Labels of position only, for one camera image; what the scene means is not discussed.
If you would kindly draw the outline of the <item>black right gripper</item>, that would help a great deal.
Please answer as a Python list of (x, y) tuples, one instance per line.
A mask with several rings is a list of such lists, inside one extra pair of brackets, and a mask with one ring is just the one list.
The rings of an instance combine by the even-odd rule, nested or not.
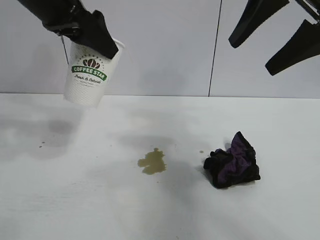
[[(320, 0), (295, 0), (315, 21), (302, 22), (291, 39), (265, 64), (272, 75), (320, 54)], [(228, 38), (238, 48), (268, 18), (289, 4), (288, 0), (248, 0)]]

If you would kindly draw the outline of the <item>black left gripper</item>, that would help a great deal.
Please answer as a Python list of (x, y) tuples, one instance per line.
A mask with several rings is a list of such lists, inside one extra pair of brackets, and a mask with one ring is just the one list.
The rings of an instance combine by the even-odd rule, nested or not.
[(43, 27), (58, 36), (66, 36), (79, 45), (113, 59), (119, 49), (111, 37), (102, 12), (89, 12), (80, 0), (19, 0), (36, 16)]

